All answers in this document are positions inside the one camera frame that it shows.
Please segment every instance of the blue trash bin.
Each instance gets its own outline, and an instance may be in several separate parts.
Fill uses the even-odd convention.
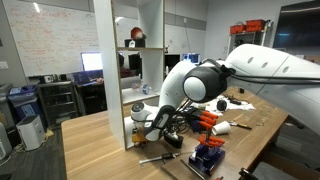
[[[19,116],[19,121],[27,116],[38,114],[42,121],[43,129],[46,130],[47,126],[39,108],[35,85],[12,88],[9,92],[8,99],[15,108]]]

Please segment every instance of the metal tool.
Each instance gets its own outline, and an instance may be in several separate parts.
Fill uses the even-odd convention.
[[[230,126],[237,126],[237,127],[241,127],[241,128],[244,128],[244,129],[248,129],[248,130],[251,130],[252,127],[248,126],[248,125],[245,125],[245,124],[238,124],[234,121],[229,121],[229,124]]]
[[[180,159],[182,164],[184,164],[187,168],[189,168],[193,173],[195,173],[200,179],[205,180],[205,178],[197,172],[193,167],[191,167],[188,163],[186,163],[183,159]]]
[[[166,168],[161,166],[161,170],[165,172],[168,176],[170,176],[173,180],[179,180],[177,177],[175,177],[173,174],[171,174]]]
[[[151,158],[151,159],[145,159],[145,160],[140,160],[139,164],[141,167],[143,167],[144,163],[152,162],[152,161],[159,161],[159,160],[166,160],[166,159],[173,159],[176,158],[177,156],[181,155],[181,153],[165,153],[162,154],[159,157]]]

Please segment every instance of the white box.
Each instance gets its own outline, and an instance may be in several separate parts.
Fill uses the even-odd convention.
[[[17,129],[27,151],[40,147],[46,137],[39,115],[25,117],[17,124]]]
[[[7,157],[12,151],[10,141],[8,139],[6,130],[2,123],[0,123],[0,160]]]

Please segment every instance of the wooden table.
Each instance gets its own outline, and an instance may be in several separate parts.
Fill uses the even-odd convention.
[[[269,105],[260,98],[248,93],[238,94],[231,90],[238,99],[246,99],[259,109]],[[258,110],[246,121],[241,110],[228,110],[218,119],[235,120],[253,127],[251,131],[232,127],[231,133],[219,136],[226,141],[223,149],[226,156],[211,177],[224,176],[225,179],[238,179],[241,167],[249,168],[260,152],[275,135],[287,114],[274,108],[272,116],[264,126],[256,126],[261,115]],[[143,149],[131,148],[125,151],[109,129],[108,113],[101,112],[80,117],[62,123],[63,144],[68,179],[171,179],[160,167],[161,161],[147,163],[141,168],[138,161],[153,158],[167,152],[182,152],[185,155],[167,162],[164,167],[179,179],[194,179],[195,176],[179,161],[187,158],[198,145],[198,134],[189,131],[181,150],[172,148],[165,141],[149,142]]]

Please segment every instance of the laboratory room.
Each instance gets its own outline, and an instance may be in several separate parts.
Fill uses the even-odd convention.
[[[319,17],[310,0],[0,0],[0,180],[319,180]]]

